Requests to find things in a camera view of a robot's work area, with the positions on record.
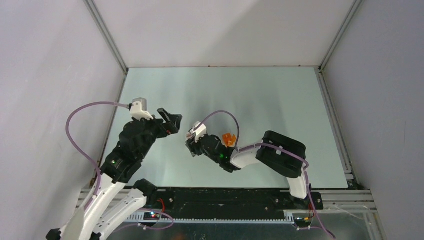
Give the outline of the orange pill organizer box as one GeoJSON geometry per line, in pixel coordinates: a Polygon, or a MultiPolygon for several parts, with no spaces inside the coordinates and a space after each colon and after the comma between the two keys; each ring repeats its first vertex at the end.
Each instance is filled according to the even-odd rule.
{"type": "Polygon", "coordinates": [[[225,133],[222,135],[222,142],[225,147],[234,147],[236,145],[237,137],[235,134],[225,133]]]}

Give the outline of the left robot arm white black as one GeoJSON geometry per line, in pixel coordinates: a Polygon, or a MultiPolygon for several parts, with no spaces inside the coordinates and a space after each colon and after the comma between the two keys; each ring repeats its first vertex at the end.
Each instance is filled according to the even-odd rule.
{"type": "Polygon", "coordinates": [[[62,228],[51,229],[48,240],[105,240],[138,209],[153,208],[158,202],[157,188],[146,179],[136,182],[129,195],[108,210],[115,196],[125,188],[158,139],[177,134],[183,116],[159,108],[160,118],[147,111],[131,111],[132,120],[124,125],[116,147],[106,157],[94,188],[62,228]]]}

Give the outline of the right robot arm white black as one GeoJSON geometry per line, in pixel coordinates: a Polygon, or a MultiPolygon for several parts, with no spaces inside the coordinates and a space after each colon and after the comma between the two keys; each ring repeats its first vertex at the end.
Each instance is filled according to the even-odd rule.
{"type": "Polygon", "coordinates": [[[229,173],[263,164],[287,179],[290,201],[295,208],[304,209],[311,202],[306,146],[299,141],[268,130],[261,141],[236,149],[225,146],[216,135],[190,130],[185,144],[193,157],[206,156],[229,173]]]}

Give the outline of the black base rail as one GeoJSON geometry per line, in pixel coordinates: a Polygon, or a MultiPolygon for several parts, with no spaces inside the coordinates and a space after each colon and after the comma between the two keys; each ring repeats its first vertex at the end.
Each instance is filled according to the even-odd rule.
{"type": "Polygon", "coordinates": [[[319,192],[297,199],[280,188],[160,187],[145,208],[164,210],[175,220],[283,220],[289,211],[323,210],[319,192]]]}

